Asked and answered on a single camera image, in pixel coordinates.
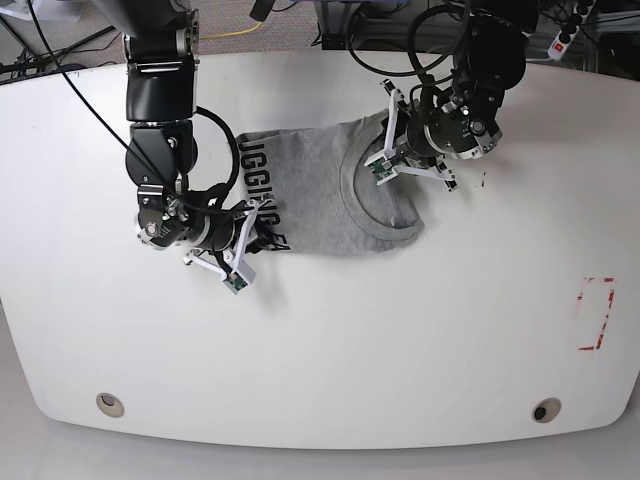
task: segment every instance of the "white table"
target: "white table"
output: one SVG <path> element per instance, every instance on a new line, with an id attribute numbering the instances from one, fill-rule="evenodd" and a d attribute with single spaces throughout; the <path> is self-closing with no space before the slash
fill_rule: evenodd
<path id="1" fill-rule="evenodd" d="M 126 137 L 123 68 L 72 79 Z M 384 108 L 380 80 L 343 53 L 207 57 L 198 103 L 237 133 L 329 125 Z M 427 224 L 416 244 L 366 258 L 260 254 L 257 284 L 233 297 L 184 267 L 180 248 L 137 243 L 124 152 L 61 78 L 3 87 L 0 296 L 36 403 L 96 428 L 292 448 L 610 424 L 640 370 L 639 93 L 530 67 L 499 112 L 498 149 L 452 163 L 457 193 L 409 184 Z M 212 131 L 196 119 L 196 188 L 228 172 Z M 615 300 L 596 349 L 613 285 L 604 278 Z M 98 410 L 101 392 L 123 401 L 122 418 Z M 534 422 L 551 397 L 560 415 Z"/>

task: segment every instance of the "power strip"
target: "power strip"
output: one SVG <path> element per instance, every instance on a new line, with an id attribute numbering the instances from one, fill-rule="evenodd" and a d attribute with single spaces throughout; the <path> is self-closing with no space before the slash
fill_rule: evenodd
<path id="1" fill-rule="evenodd" d="M 562 27 L 562 30 L 556 35 L 556 38 L 551 42 L 548 55 L 553 60 L 561 60 L 569 46 L 573 43 L 573 40 L 578 36 L 580 31 L 580 25 L 589 18 L 593 7 L 596 6 L 597 0 L 578 0 L 578 4 L 573 10 L 573 15 L 569 21 Z"/>

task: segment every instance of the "gray t-shirt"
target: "gray t-shirt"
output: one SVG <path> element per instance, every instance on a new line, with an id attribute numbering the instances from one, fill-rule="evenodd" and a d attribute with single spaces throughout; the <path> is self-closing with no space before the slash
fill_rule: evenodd
<path id="1" fill-rule="evenodd" d="M 364 166 L 382 149 L 386 117 L 238 137 L 247 197 L 275 197 L 258 216 L 274 232 L 275 250 L 375 253 L 417 238 L 422 221 L 409 198 L 394 181 L 378 187 Z"/>

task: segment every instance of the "yellow cable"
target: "yellow cable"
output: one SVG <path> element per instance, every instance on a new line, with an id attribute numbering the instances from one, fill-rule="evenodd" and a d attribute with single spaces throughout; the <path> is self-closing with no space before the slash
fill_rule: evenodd
<path id="1" fill-rule="evenodd" d="M 200 37 L 200 40 L 213 40 L 214 38 L 227 38 L 227 37 L 235 37 L 237 35 L 244 35 L 245 33 L 255 32 L 260 26 L 262 22 L 259 22 L 257 25 L 247 28 L 246 30 L 241 30 L 239 32 L 229 32 L 229 33 L 216 33 L 214 35 L 204 35 Z"/>

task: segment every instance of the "round hole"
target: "round hole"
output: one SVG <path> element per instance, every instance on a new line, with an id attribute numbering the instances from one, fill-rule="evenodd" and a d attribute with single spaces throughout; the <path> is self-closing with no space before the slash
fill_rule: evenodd
<path id="1" fill-rule="evenodd" d="M 110 393 L 100 393 L 96 397 L 96 404 L 102 413 L 112 418 L 124 415 L 124 405 Z"/>
<path id="2" fill-rule="evenodd" d="M 549 423 L 560 413 L 562 404 L 557 398 L 548 398 L 533 409 L 533 420 L 538 423 Z"/>

